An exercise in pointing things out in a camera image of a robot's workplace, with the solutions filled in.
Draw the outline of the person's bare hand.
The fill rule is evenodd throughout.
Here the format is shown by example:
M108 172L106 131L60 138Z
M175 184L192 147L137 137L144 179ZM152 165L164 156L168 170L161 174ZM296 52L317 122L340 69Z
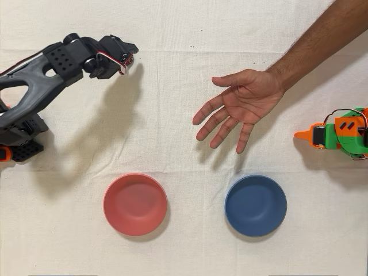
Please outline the person's bare hand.
M273 72L246 69L235 74L213 77L215 86L225 90L208 100L194 115L193 125L205 124L196 134L203 141L218 126L210 148L217 148L230 132L242 124L236 152L242 153L256 123L279 103L285 89Z

